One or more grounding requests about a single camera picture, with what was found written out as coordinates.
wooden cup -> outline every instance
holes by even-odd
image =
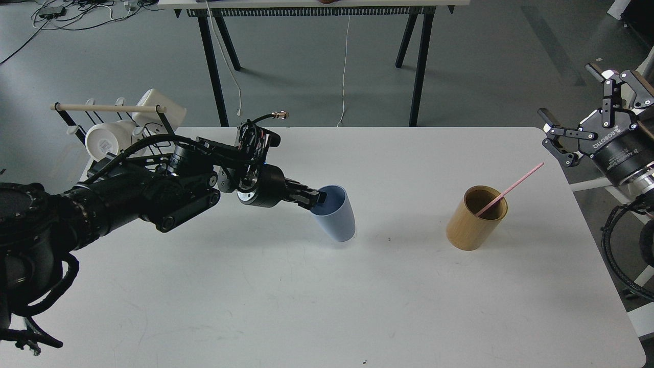
[[[485,185],[477,185],[466,191],[445,230],[447,239],[452,245],[468,251],[479,248],[504,218],[509,206],[506,199],[502,198],[481,216],[476,217],[475,213],[498,195],[500,192]]]

straw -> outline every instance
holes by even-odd
[[[544,162],[541,162],[541,163],[539,163],[538,165],[536,165],[535,168],[529,170],[529,172],[526,173],[525,176],[523,176],[523,177],[521,177],[520,179],[518,179],[518,181],[516,181],[512,186],[510,186],[508,189],[506,189],[504,192],[502,192],[502,194],[498,195],[494,200],[492,200],[489,204],[487,204],[486,207],[482,208],[479,212],[477,212],[477,213],[475,214],[475,216],[476,216],[476,217],[479,217],[482,213],[484,213],[484,211],[486,211],[487,209],[491,208],[493,204],[495,204],[495,203],[497,203],[499,200],[501,200],[501,199],[502,199],[502,198],[503,198],[503,197],[504,197],[508,192],[510,192],[511,190],[513,190],[513,188],[517,187],[518,184],[522,183],[526,178],[528,178],[531,174],[533,174],[534,172],[536,172],[536,170],[540,169],[541,166],[543,166],[544,164],[545,164]]]

table leg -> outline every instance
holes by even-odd
[[[234,70],[241,70],[241,63],[239,63],[239,58],[236,56],[236,51],[234,50],[234,45],[232,44],[232,38],[230,37],[230,32],[227,30],[227,25],[225,24],[225,19],[221,16],[214,16],[216,20],[216,25],[218,25],[218,30],[222,36],[223,42],[225,42],[225,48],[227,49],[227,55],[230,56]]]
[[[415,71],[409,126],[417,126],[418,123],[418,110],[420,109],[420,99],[422,97],[422,82],[424,80],[424,69],[427,66],[427,52],[429,51],[429,38],[432,34],[433,21],[433,14],[425,14],[422,20],[422,35],[420,37],[420,49],[418,51],[418,67]]]
[[[395,67],[402,67],[402,63],[404,63],[404,56],[407,53],[407,48],[409,47],[409,41],[411,40],[411,34],[413,33],[413,28],[415,28],[415,20],[417,18],[417,14],[409,15],[407,26],[404,29],[404,36],[402,36],[402,43],[400,44],[398,58],[395,60]]]
[[[216,100],[220,126],[229,126],[227,111],[225,110],[225,100],[222,97],[222,87],[220,86],[220,77],[218,76],[218,68],[216,66],[216,54],[213,52],[213,42],[211,42],[211,32],[209,31],[207,17],[199,16],[198,26],[200,28],[200,35],[202,36],[202,46],[205,49],[205,57],[207,58],[209,78],[211,80],[211,88],[213,89],[213,98]]]

floor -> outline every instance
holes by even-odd
[[[649,52],[629,28],[606,14],[612,1],[476,1],[454,14],[438,8],[426,67],[419,126],[533,126],[548,108],[566,126],[601,104],[602,89],[583,66],[635,69]],[[35,32],[29,19],[39,6],[0,2],[0,58]],[[125,15],[114,6],[116,17]],[[108,20],[99,9],[75,24]],[[406,126],[419,32],[405,66],[394,67],[405,16],[227,18],[243,70],[238,91],[218,63],[232,125],[284,109],[290,118],[268,126]],[[68,189],[88,155],[51,103],[135,104],[157,88],[188,108],[184,125],[218,126],[195,18],[172,10],[136,16],[84,31],[42,31],[0,65],[0,181],[41,182],[50,193]],[[87,128],[85,115],[73,117]],[[600,176],[589,160],[566,169],[570,183]],[[577,193],[589,228],[599,228],[617,201],[604,189]],[[632,277],[644,268],[634,245],[642,224],[625,220],[614,248]],[[622,289],[619,282],[616,287]],[[631,310],[642,301],[624,300]],[[652,341],[644,342],[654,367]]]

white table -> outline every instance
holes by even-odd
[[[167,234],[134,221],[75,255],[36,321],[64,341],[2,367],[641,367],[640,342],[557,161],[535,128],[273,128],[268,162],[337,183],[356,236],[235,194]],[[232,142],[235,128],[178,134]],[[445,226],[464,191],[509,213],[476,251]]]
[[[409,115],[409,126],[417,126],[418,112],[422,98],[422,84],[424,82],[424,70],[427,64],[427,53],[429,51],[429,40],[432,32],[432,22],[437,6],[447,5],[450,12],[454,11],[455,5],[468,5],[470,0],[342,0],[331,4],[322,4],[317,0],[220,0],[209,2],[211,16],[215,19],[218,30],[223,39],[225,49],[236,71],[241,70],[241,63],[236,56],[227,26],[223,17],[225,16],[339,16],[339,15],[394,15],[407,14],[409,18],[400,44],[400,51],[395,61],[395,66],[400,68],[404,63],[411,34],[415,27],[418,14],[423,14],[422,33],[418,51],[418,62],[415,72],[415,84],[411,100],[411,112]],[[229,126],[225,101],[220,86],[220,77],[216,67],[216,56],[213,50],[211,32],[207,17],[209,11],[207,2],[196,0],[160,0],[160,9],[175,9],[177,16],[182,9],[186,9],[189,16],[198,18],[198,26],[202,38],[202,45],[209,68],[209,78],[213,89],[216,109],[221,126]]]

